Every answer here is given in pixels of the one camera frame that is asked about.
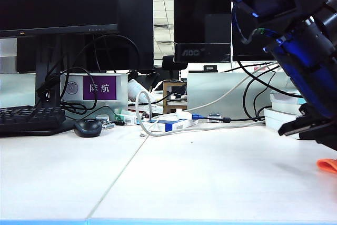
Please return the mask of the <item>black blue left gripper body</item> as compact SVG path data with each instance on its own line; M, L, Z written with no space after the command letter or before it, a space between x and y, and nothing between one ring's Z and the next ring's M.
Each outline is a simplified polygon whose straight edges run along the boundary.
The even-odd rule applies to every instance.
M279 7L264 22L277 36L264 49L278 61L307 104L324 118L336 118L336 7L311 13Z

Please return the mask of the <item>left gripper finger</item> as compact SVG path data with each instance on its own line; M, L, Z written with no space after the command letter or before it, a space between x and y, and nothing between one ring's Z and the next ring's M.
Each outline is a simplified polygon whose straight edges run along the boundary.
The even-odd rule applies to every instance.
M299 108L305 118L312 121L311 127L300 133L300 137L305 140L315 140L336 151L336 122L321 116L312 106L307 103Z
M278 134L280 136L290 136L297 133L304 133L307 131L318 130L327 126L332 125L331 120L313 120L309 118L297 118L294 121L283 124L279 130Z

